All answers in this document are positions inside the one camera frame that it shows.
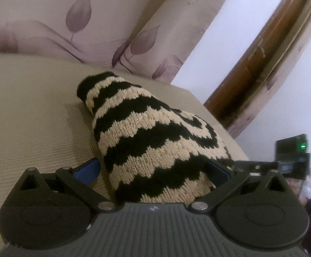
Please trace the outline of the pink leaf-print curtain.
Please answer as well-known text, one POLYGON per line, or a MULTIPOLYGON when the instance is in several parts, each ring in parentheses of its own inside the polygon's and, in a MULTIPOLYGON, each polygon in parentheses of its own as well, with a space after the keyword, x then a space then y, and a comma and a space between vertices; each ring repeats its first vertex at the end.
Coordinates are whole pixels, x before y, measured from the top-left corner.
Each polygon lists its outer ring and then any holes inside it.
POLYGON ((0 0, 0 53, 170 83, 226 0, 0 0))

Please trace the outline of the brown wooden door frame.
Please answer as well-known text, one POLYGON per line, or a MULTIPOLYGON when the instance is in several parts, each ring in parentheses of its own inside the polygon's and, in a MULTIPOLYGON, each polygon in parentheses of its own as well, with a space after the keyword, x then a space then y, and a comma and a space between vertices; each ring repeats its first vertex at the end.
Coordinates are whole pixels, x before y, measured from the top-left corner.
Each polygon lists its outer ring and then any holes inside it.
POLYGON ((204 103, 236 138, 277 93, 311 40, 311 0, 281 0, 258 36, 204 103))

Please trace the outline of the black white knitted garment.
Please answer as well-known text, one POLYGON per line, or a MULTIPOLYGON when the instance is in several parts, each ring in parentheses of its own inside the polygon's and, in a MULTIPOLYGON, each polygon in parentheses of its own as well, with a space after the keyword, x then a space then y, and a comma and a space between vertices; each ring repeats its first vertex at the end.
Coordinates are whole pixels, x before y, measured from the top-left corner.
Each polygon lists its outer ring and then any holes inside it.
POLYGON ((117 204, 191 204, 231 179, 226 145, 199 116, 110 71, 86 77, 77 96, 93 115, 117 204))

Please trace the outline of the beige woven mattress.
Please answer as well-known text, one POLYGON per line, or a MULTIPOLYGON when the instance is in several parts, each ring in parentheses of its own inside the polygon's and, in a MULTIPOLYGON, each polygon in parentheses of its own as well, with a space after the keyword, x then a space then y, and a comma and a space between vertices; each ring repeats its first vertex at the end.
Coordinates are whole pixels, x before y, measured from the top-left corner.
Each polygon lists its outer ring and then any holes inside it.
MULTIPOLYGON (((0 55, 0 207, 30 167, 54 172, 100 155, 78 84, 98 69, 42 57, 0 55)), ((203 216, 180 205, 127 206, 55 250, 5 246, 0 256, 248 256, 203 216)))

